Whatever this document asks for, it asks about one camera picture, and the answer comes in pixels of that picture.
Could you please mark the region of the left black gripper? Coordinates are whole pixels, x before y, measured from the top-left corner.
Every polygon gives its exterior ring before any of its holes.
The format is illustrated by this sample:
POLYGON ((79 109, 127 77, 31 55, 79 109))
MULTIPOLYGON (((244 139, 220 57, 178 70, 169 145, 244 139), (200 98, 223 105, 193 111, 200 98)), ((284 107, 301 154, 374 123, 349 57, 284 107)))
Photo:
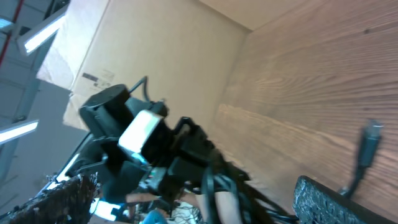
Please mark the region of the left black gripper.
POLYGON ((221 152, 191 118, 182 117, 174 129, 161 119, 146 140, 146 188, 166 202, 177 198, 181 190, 201 189, 212 171, 232 180, 247 181, 245 171, 226 162, 221 152))

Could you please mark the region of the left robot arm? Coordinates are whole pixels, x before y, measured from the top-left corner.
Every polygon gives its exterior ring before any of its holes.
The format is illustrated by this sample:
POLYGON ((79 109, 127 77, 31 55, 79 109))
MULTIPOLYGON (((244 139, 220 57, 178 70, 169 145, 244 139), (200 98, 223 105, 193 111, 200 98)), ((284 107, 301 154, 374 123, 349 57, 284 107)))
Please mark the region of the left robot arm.
POLYGON ((108 202, 138 191, 171 203, 184 189, 210 198, 247 190, 248 175, 224 160, 201 126, 189 117, 167 125, 161 101, 139 100, 115 85, 89 97, 79 114, 91 135, 67 174, 96 174, 108 202))

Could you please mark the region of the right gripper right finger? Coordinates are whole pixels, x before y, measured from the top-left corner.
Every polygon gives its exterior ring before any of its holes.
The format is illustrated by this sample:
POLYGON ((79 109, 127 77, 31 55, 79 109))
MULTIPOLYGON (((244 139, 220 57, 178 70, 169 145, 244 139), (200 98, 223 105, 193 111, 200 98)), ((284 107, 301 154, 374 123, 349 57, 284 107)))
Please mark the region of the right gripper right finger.
POLYGON ((297 179, 292 207, 300 223, 396 224, 305 175, 297 179))

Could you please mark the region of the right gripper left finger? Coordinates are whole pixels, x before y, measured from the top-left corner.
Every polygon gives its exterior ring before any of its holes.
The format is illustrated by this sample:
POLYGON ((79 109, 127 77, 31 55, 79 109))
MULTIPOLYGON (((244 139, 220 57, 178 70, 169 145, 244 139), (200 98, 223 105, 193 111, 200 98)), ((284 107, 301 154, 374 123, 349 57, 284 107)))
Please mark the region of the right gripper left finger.
POLYGON ((96 174, 79 174, 1 216, 4 224, 55 224, 90 222, 90 208, 99 194, 96 174))

